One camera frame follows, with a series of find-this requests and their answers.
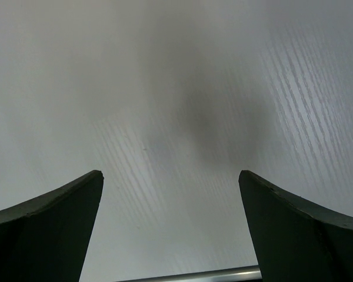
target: wood grain pattern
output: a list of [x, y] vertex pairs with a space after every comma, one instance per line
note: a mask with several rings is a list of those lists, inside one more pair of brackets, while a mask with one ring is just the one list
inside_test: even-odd
[[0, 2], [0, 209], [92, 169], [81, 281], [256, 264], [242, 169], [353, 216], [353, 0]]

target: wood grain surface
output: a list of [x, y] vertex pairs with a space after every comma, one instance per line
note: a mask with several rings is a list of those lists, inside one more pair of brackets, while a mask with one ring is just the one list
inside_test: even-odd
[[92, 169], [81, 281], [256, 264], [242, 169], [353, 216], [353, 0], [0, 1], [0, 209]]

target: black plastic part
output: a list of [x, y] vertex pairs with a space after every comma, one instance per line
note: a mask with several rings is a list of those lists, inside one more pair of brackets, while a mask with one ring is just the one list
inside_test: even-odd
[[0, 282], [77, 282], [101, 200], [103, 175], [0, 211]]
[[249, 171], [241, 172], [239, 185], [265, 282], [353, 281], [353, 217]]

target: metallic strip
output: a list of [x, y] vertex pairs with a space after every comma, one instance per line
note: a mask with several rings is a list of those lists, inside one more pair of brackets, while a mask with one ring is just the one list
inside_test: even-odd
[[258, 266], [130, 280], [126, 282], [235, 282], [261, 279]]

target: white table surface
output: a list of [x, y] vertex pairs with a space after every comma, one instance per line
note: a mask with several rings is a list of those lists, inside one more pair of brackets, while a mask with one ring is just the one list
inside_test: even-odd
[[86, 282], [256, 264], [242, 169], [353, 216], [353, 0], [0, 1], [0, 209], [92, 169]]

